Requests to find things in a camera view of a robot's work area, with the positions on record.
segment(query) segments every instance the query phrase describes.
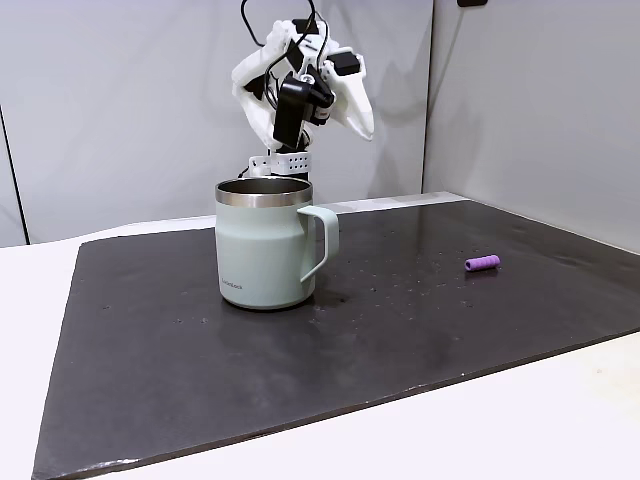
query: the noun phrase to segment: purple object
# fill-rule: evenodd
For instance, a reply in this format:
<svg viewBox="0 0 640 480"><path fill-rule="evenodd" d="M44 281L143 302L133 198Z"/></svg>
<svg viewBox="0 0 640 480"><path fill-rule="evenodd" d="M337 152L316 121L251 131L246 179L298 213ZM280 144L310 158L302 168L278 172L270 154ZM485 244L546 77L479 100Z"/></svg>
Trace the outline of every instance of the purple object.
<svg viewBox="0 0 640 480"><path fill-rule="evenodd" d="M464 268L467 272L475 272L476 270L486 270L487 268L495 268L500 265L500 257L497 255L489 255L488 257L470 258L464 262Z"/></svg>

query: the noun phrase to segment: mint green mug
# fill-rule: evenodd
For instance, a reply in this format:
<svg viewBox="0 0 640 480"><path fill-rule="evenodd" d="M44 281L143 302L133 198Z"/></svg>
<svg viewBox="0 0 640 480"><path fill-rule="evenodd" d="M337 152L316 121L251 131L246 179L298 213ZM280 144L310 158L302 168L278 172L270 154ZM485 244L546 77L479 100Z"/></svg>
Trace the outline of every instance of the mint green mug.
<svg viewBox="0 0 640 480"><path fill-rule="evenodd" d="M288 177L239 178L216 186L216 250L222 296L274 310L306 300L315 274L338 254L337 215L312 205L313 186ZM316 264L315 218L325 232Z"/></svg>

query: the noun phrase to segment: white robotic hand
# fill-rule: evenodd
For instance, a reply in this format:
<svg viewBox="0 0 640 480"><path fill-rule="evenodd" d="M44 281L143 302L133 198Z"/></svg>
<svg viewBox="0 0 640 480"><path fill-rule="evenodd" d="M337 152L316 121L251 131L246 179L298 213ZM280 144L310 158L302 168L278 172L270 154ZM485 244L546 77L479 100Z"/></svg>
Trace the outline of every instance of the white robotic hand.
<svg viewBox="0 0 640 480"><path fill-rule="evenodd" d="M270 151L250 159L249 175L306 177L311 168L306 149L312 142L307 123L324 125L333 118L371 141L366 74L364 58L332 40L324 20L275 22L266 44L231 75L233 95Z"/></svg>

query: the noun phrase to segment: black mat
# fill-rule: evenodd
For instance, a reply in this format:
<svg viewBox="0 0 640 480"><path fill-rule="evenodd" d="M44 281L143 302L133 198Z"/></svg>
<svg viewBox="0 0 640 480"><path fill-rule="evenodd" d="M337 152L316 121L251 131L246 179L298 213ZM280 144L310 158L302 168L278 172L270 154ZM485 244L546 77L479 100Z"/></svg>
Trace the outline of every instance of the black mat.
<svg viewBox="0 0 640 480"><path fill-rule="evenodd" d="M639 256L473 202L340 225L315 296L277 313L222 300L213 230L83 245L33 478L159 462L639 330ZM493 253L500 271L465 273Z"/></svg>

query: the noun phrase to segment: stainless steel rim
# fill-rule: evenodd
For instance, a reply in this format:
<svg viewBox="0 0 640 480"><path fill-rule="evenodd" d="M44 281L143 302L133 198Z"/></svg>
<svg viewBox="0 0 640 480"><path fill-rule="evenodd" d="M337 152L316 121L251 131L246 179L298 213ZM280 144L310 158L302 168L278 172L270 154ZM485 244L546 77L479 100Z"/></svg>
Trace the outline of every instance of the stainless steel rim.
<svg viewBox="0 0 640 480"><path fill-rule="evenodd" d="M290 177L251 177L216 185L216 201L232 207L289 207L310 202L313 186Z"/></svg>

